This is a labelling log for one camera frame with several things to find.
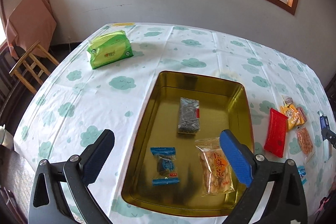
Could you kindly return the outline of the clear orange peanut snack bag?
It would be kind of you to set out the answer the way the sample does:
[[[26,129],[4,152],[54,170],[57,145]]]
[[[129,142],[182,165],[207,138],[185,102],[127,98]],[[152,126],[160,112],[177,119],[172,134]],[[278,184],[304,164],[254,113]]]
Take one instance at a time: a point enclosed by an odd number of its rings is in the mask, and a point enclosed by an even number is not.
[[[304,163],[307,163],[315,153],[310,134],[305,126],[299,126],[295,133],[299,148],[303,154]]]

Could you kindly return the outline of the orange snack packet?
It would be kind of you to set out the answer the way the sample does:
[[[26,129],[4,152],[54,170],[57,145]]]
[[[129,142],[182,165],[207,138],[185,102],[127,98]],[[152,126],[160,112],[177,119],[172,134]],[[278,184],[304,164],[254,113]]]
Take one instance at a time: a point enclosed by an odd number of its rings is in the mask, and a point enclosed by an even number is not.
[[[286,128],[287,132],[289,132],[295,126],[303,125],[303,120],[291,97],[282,96],[282,100],[283,105],[280,107],[280,112],[287,117]]]

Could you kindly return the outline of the blue candy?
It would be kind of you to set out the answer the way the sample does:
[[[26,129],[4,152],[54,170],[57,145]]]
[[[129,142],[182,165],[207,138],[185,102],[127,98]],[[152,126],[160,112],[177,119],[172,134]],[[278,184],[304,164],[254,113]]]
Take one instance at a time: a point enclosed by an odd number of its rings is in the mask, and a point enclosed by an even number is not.
[[[301,178],[301,182],[304,185],[307,182],[306,169],[303,165],[298,166],[297,169],[298,169],[298,172],[299,172],[299,176]]]
[[[151,154],[157,161],[156,175],[152,180],[153,186],[173,185],[180,182],[175,165],[175,147],[151,147]]]

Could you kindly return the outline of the red snack pack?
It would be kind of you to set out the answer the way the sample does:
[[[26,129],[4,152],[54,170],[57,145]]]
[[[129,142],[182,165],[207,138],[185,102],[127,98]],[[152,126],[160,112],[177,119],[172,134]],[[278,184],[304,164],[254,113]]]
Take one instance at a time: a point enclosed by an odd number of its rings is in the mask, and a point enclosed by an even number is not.
[[[271,108],[269,116],[268,132],[264,149],[275,156],[282,158],[285,147],[287,119],[284,114]]]

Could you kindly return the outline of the clear fried twist snack bag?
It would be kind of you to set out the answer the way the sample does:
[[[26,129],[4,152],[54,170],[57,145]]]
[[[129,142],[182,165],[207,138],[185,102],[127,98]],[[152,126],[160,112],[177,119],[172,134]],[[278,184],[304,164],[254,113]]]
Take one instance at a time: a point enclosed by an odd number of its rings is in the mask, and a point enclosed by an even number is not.
[[[221,149],[219,138],[195,141],[202,167],[202,196],[217,196],[235,191],[231,166]]]

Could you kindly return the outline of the grey seaweed snack pack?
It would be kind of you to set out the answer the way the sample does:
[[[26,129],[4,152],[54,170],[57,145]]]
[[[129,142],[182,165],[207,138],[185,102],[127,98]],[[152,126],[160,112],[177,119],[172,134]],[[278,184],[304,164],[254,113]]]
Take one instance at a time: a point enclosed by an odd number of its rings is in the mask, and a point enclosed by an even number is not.
[[[178,133],[195,135],[199,130],[199,101],[181,97],[177,127]]]

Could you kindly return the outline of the blue cracker pack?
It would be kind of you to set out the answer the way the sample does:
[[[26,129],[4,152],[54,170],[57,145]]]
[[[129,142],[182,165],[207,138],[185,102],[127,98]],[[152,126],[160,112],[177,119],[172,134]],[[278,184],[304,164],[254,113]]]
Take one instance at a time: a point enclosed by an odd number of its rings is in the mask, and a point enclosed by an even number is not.
[[[329,121],[327,116],[325,116],[321,111],[318,112],[319,122],[321,126],[321,135],[323,141],[323,160],[324,162],[328,162],[331,158],[331,144],[327,138],[326,130],[330,129]]]

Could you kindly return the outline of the red white box snack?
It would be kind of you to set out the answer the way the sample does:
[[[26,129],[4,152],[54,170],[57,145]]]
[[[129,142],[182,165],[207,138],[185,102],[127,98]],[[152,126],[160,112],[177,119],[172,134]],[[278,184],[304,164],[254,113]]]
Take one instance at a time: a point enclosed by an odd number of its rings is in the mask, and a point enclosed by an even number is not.
[[[298,107],[297,107],[297,110],[298,110],[299,113],[300,113],[300,116],[301,116],[301,118],[302,118],[302,120],[303,120],[303,123],[305,123],[305,122],[307,121],[307,117],[306,117],[306,114],[305,114],[304,109],[303,109],[301,106],[298,106]]]

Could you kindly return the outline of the white cup on floor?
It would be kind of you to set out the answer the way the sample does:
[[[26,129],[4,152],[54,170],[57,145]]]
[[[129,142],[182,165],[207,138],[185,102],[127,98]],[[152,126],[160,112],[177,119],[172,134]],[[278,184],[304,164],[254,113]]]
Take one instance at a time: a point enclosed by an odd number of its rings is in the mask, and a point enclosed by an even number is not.
[[[0,126],[0,145],[9,150],[14,149],[14,137],[7,131],[5,125]]]

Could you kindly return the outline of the gold red toffee tin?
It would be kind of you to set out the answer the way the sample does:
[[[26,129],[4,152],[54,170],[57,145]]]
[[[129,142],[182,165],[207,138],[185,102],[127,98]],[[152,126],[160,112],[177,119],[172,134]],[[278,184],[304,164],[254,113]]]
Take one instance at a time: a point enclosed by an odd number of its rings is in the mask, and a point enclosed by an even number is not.
[[[178,132],[181,98],[199,101],[200,129]],[[202,194],[202,166],[195,141],[218,137],[229,129],[249,149],[254,148],[252,122],[244,86],[230,80],[163,71],[158,75],[142,116],[127,167],[121,196],[128,204],[181,217],[229,215],[245,191],[233,180],[234,191]],[[152,147],[173,147],[179,183],[154,186],[157,162]]]

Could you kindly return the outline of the cloud pattern tablecloth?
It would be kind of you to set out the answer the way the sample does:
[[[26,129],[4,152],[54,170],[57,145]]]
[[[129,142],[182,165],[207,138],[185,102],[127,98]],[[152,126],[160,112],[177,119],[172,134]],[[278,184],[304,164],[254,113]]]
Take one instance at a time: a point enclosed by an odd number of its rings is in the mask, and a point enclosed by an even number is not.
[[[307,209],[309,215],[315,213],[335,175],[335,159],[324,157],[319,113],[327,115],[331,128],[335,119],[321,81],[310,67],[272,48],[220,32],[148,24],[123,25],[121,30],[131,42],[131,58],[92,69],[86,39],[34,96],[14,137],[15,151],[32,168],[42,159],[59,162],[81,153],[108,128],[116,144],[91,190],[114,222],[221,223],[221,218],[151,213],[121,198],[135,131],[159,72],[214,76],[244,85],[258,153],[264,152],[270,108],[279,108],[283,96],[303,108],[314,155],[306,161],[291,131],[284,157],[305,167]]]

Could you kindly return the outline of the wooden stool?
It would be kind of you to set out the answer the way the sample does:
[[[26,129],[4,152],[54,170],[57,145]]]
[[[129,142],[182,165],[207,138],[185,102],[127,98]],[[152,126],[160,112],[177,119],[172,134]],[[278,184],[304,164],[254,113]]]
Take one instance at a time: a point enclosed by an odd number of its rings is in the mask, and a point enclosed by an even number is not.
[[[41,79],[42,74],[49,76],[51,72],[42,64],[42,62],[34,55],[33,51],[39,50],[44,54],[44,57],[49,59],[54,65],[58,66],[60,63],[42,47],[41,41],[35,42],[26,52],[19,58],[16,64],[9,72],[11,77],[15,76],[31,93],[36,94],[37,90],[30,84],[24,76],[25,72],[29,72],[33,79],[42,86],[44,81]]]

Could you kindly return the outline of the green tissue pack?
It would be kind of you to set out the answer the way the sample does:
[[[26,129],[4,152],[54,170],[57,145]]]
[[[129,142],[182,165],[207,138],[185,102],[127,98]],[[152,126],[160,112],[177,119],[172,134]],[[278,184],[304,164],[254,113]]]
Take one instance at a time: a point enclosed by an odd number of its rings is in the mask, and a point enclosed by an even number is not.
[[[119,30],[94,38],[89,42],[87,54],[91,68],[97,69],[133,57],[133,50],[125,31]]]

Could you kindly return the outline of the pink cloth covered furniture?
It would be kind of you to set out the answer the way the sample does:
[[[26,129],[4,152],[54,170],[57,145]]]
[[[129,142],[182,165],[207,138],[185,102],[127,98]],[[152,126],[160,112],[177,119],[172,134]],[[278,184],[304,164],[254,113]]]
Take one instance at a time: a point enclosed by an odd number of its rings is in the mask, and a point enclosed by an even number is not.
[[[16,48],[28,50],[37,41],[49,50],[56,28],[49,0],[22,0],[10,14],[6,25],[7,45],[11,56],[19,59]]]

